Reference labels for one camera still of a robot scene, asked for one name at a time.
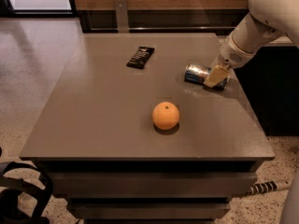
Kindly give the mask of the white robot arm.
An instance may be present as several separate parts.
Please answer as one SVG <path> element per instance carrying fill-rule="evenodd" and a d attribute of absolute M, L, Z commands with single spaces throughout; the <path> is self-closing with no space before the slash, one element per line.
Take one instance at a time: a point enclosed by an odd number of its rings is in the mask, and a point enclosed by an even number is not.
<path fill-rule="evenodd" d="M 248 8 L 212 63 L 204 81 L 209 88 L 248 63 L 262 46 L 284 35 L 299 48 L 299 0 L 249 0 Z"/>

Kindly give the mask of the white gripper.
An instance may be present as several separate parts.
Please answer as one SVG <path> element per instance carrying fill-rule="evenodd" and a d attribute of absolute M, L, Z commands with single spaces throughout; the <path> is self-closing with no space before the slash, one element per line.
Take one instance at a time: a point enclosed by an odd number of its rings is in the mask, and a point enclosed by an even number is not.
<path fill-rule="evenodd" d="M 209 88 L 213 88 L 229 75 L 230 69 L 244 66 L 255 55 L 255 52 L 248 52 L 242 49 L 234 39 L 234 32 L 231 32 L 221 44 L 219 52 L 213 61 L 211 71 L 204 81 Z"/>

